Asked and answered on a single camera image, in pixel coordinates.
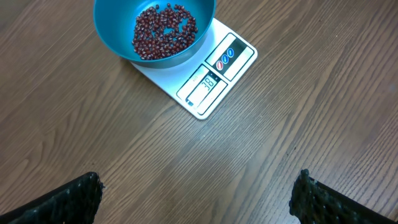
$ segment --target digital scale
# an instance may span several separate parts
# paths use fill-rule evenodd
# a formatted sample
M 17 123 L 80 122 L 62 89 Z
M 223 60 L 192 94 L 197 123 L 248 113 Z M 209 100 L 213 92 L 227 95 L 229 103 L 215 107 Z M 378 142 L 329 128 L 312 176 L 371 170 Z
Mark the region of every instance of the digital scale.
M 175 67 L 133 64 L 198 119 L 209 117 L 257 59 L 257 50 L 217 19 L 204 38 L 198 52 Z

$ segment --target black object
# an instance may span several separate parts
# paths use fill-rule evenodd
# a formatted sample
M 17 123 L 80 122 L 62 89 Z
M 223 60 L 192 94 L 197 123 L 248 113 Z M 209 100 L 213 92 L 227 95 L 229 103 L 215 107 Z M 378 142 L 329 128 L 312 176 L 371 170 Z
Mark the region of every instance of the black object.
M 309 175 L 307 169 L 301 171 L 289 202 L 290 214 L 301 224 L 396 224 Z
M 93 223 L 104 185 L 95 172 L 89 172 L 63 186 L 0 215 L 0 224 Z

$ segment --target blue bowl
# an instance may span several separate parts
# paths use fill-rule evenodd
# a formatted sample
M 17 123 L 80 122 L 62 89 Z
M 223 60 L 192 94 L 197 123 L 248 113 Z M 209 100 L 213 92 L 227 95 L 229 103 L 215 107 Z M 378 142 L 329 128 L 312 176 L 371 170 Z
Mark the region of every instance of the blue bowl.
M 197 19 L 198 33 L 194 43 L 184 51 L 168 58 L 158 60 L 142 60 L 134 52 L 131 41 L 134 38 L 136 17 L 151 6 L 158 4 L 164 10 L 167 3 L 185 6 Z M 203 38 L 211 25 L 216 12 L 216 0 L 96 0 L 94 5 L 94 23 L 98 35 L 114 53 L 145 67 L 171 67 L 186 61 L 200 48 Z M 180 30 L 187 20 L 180 24 Z

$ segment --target blue button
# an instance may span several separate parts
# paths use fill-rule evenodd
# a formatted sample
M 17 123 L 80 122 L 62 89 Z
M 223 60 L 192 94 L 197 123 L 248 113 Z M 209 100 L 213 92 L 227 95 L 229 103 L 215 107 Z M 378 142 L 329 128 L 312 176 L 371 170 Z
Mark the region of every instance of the blue button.
M 228 57 L 234 57 L 234 50 L 232 48 L 229 48 L 227 51 Z
M 227 56 L 227 55 L 223 55 L 222 57 L 221 57 L 221 60 L 223 61 L 223 63 L 228 63 L 229 62 L 229 57 Z

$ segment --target brown wood grain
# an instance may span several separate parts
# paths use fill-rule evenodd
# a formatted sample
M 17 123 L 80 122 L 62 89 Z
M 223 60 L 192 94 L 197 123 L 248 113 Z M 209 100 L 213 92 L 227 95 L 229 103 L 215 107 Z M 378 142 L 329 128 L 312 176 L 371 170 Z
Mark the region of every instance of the brown wood grain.
M 298 223 L 308 168 L 398 221 L 397 1 L 218 1 L 259 56 L 206 121 L 108 50 L 92 7 L 0 2 L 0 213 L 96 171 L 96 223 Z

